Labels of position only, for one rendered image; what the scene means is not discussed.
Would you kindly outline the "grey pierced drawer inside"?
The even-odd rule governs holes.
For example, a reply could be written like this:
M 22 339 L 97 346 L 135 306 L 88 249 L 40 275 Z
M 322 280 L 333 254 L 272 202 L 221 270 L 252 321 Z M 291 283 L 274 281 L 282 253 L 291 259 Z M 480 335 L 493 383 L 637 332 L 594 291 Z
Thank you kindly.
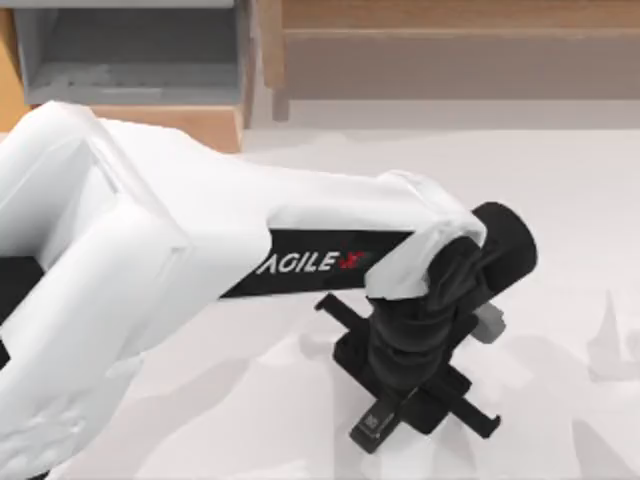
M 249 0 L 0 0 L 12 10 L 25 100 L 232 105 Z

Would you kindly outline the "wooden open shelf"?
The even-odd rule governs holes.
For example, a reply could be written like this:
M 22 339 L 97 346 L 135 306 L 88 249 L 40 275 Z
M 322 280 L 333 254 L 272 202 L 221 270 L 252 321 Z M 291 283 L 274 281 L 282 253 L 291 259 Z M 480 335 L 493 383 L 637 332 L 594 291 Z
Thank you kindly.
M 255 0 L 274 113 L 640 98 L 640 0 Z

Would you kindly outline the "pale grey rounded box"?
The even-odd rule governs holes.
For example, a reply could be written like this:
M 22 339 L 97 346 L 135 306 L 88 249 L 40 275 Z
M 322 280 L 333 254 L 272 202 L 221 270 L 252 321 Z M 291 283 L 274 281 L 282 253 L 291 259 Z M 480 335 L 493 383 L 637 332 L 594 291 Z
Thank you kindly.
M 491 344 L 504 333 L 506 329 L 504 312 L 497 306 L 486 303 L 475 311 L 475 315 L 478 318 L 478 325 L 473 335 L 479 342 Z

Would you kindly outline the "wooden cupboard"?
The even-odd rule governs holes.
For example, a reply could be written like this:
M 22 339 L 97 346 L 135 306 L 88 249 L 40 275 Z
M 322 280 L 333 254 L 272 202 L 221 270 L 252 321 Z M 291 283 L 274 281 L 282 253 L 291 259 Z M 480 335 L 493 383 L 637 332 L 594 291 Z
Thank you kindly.
M 30 110 L 24 98 L 13 11 L 0 8 L 0 133 L 10 131 Z

